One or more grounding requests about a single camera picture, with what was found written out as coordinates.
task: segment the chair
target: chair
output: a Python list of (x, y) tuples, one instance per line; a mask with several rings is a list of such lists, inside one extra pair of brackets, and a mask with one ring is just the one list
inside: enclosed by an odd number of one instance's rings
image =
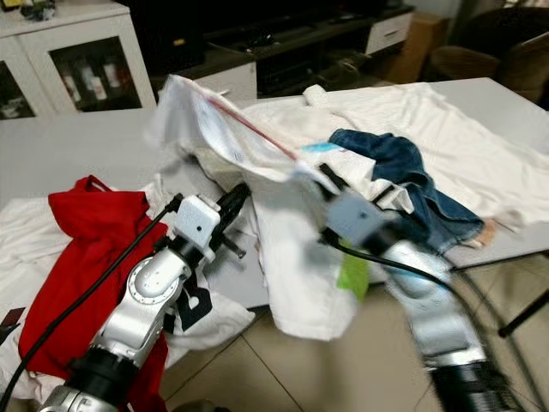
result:
[(491, 77), (522, 97), (540, 102), (549, 86), (549, 9), (497, 9), (474, 17), (459, 45), (430, 55), (430, 82)]

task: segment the tv stand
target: tv stand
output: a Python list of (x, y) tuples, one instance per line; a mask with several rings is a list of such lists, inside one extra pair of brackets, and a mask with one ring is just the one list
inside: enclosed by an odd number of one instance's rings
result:
[[(358, 68), (367, 59), (401, 49), (412, 11), (402, 6), (378, 18), (344, 15), (258, 29), (259, 40), (250, 41), (250, 33), (216, 39), (208, 43), (203, 64), (177, 74), (231, 100), (299, 94), (324, 82), (328, 89), (345, 88), (345, 76), (360, 76)], [(151, 78), (154, 89), (164, 80)]]

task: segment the blue jeans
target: blue jeans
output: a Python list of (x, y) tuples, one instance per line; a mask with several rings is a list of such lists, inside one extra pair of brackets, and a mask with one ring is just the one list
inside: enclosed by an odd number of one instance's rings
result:
[(482, 219), (435, 189), (435, 182), (423, 167), (421, 153), (406, 138), (339, 129), (329, 141), (375, 160), (373, 179), (387, 179), (407, 189), (414, 212), (412, 219), (406, 215), (403, 227), (416, 241), (444, 253), (482, 230)]

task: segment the drawer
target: drawer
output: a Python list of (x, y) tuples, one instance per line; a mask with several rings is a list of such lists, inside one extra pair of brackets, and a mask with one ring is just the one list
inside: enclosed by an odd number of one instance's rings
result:
[(201, 77), (195, 82), (231, 101), (257, 99), (256, 63)]
[(411, 23), (412, 13), (407, 13), (374, 24), (368, 36), (366, 54), (378, 52), (406, 40)]

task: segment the white table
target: white table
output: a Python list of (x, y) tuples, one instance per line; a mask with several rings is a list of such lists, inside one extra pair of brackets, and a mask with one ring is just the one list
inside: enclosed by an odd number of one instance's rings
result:
[[(549, 117), (517, 94), (489, 79), (440, 82), (433, 87), (500, 136), (549, 153)], [(89, 174), (109, 185), (137, 190), (151, 181), (160, 165), (170, 162), (163, 169), (168, 189), (217, 198), (220, 189), (194, 162), (159, 158), (147, 148), (142, 129), (151, 113), (137, 109), (0, 122), (0, 208), (14, 197), (66, 191)], [(213, 290), (246, 307), (268, 303), (255, 241), (240, 235), (237, 242), (247, 256), (238, 261), (223, 252), (214, 263), (222, 265), (221, 270), (209, 277)], [(501, 230), (494, 243), (480, 251), (456, 246), (448, 257), (465, 268), (546, 250), (549, 224), (539, 224), (520, 233)]]

